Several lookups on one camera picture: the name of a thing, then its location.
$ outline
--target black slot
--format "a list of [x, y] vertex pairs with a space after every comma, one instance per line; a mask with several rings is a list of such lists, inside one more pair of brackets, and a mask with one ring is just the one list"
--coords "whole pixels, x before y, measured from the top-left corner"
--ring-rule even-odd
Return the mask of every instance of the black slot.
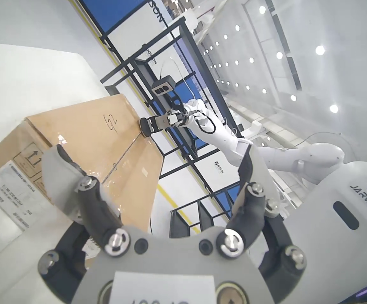
[[337, 201], [332, 205], [332, 208], [351, 230], [356, 230], [359, 227], [358, 219], [348, 210], [344, 203]]

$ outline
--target cardboard box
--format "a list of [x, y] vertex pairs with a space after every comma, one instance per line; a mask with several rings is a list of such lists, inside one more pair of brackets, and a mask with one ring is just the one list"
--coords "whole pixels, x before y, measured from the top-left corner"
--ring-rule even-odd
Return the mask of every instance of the cardboard box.
[[121, 94], [27, 117], [0, 143], [0, 207], [23, 229], [38, 219], [47, 204], [41, 155], [61, 143], [104, 181], [123, 223], [147, 231], [163, 157], [138, 121]]

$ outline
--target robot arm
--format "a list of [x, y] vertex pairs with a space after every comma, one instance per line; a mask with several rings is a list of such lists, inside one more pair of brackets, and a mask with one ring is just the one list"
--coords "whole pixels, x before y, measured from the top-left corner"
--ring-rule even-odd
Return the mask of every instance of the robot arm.
[[[186, 126], [199, 139], [223, 152], [231, 165], [238, 167], [252, 142], [234, 136], [202, 100], [190, 100], [183, 107], [184, 113], [171, 111], [162, 116], [142, 118], [140, 123], [143, 132], [143, 127], [152, 122], [157, 123], [156, 120], [159, 124], [153, 124], [151, 129], [146, 130], [154, 133], [169, 127]], [[319, 184], [344, 164], [341, 148], [328, 143], [316, 143], [301, 149], [259, 147], [258, 152], [267, 168], [298, 174], [313, 184]]]

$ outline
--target sticker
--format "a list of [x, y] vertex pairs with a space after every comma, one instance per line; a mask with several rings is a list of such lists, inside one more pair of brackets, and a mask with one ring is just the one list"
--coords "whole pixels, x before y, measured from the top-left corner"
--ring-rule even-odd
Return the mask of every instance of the sticker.
[[0, 168], [0, 207], [21, 229], [33, 225], [49, 205], [13, 161]]
[[216, 304], [212, 275], [116, 272], [109, 304]]
[[31, 143], [16, 155], [13, 160], [29, 178], [32, 178], [41, 172], [42, 155], [43, 152], [40, 148], [35, 143]]
[[100, 246], [90, 237], [82, 250], [85, 252], [85, 259], [92, 259], [99, 254]]

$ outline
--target bolt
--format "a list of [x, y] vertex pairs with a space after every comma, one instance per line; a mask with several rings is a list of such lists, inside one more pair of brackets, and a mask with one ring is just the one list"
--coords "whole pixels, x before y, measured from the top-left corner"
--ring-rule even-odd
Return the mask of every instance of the bolt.
[[227, 236], [224, 240], [225, 246], [231, 251], [235, 252], [238, 249], [239, 240], [236, 236]]
[[41, 275], [47, 275], [49, 269], [51, 269], [55, 263], [59, 260], [59, 255], [54, 250], [46, 252], [38, 261], [38, 271]]
[[290, 259], [295, 263], [296, 269], [303, 270], [306, 268], [306, 257], [299, 247], [294, 245], [286, 247], [285, 255], [289, 256]]
[[107, 245], [105, 245], [105, 251], [111, 256], [120, 256], [127, 251], [130, 247], [130, 236], [126, 230], [119, 228], [114, 234], [111, 235]]
[[240, 256], [244, 250], [244, 242], [240, 235], [232, 229], [225, 229], [224, 235], [224, 244], [220, 245], [223, 254], [231, 258]]
[[266, 200], [265, 216], [275, 218], [279, 214], [279, 203], [274, 199]]
[[109, 239], [109, 245], [113, 248], [113, 249], [118, 249], [120, 248], [121, 244], [123, 243], [123, 236], [115, 233], [113, 234], [110, 239]]
[[304, 257], [303, 257], [303, 253], [298, 251], [298, 250], [294, 250], [291, 254], [290, 257], [292, 258], [292, 260], [296, 263], [303, 263], [304, 261]]
[[248, 185], [247, 187], [248, 191], [256, 196], [261, 196], [263, 195], [263, 186], [259, 183], [251, 183], [250, 185]]
[[82, 187], [88, 187], [92, 184], [92, 178], [90, 176], [85, 176], [82, 180], [81, 180], [81, 186]]

